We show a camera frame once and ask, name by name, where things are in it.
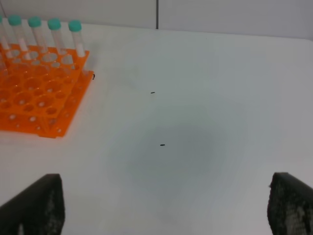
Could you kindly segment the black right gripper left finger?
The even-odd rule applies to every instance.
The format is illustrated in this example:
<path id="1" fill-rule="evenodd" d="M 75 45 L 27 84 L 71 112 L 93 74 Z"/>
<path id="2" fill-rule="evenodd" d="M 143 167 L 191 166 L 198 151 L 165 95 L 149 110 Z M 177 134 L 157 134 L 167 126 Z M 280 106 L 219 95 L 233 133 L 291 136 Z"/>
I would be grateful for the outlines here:
<path id="1" fill-rule="evenodd" d="M 46 174 L 0 207 L 2 235 L 60 235 L 66 210 L 60 174 Z"/>

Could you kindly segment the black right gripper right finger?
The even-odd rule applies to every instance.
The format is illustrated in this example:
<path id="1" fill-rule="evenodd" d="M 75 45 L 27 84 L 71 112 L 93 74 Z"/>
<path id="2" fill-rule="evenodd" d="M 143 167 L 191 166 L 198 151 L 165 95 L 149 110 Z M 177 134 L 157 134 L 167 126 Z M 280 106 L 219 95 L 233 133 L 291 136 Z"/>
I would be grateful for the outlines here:
<path id="1" fill-rule="evenodd" d="M 267 207 L 273 235 L 313 233 L 313 188 L 287 172 L 273 174 Z"/>

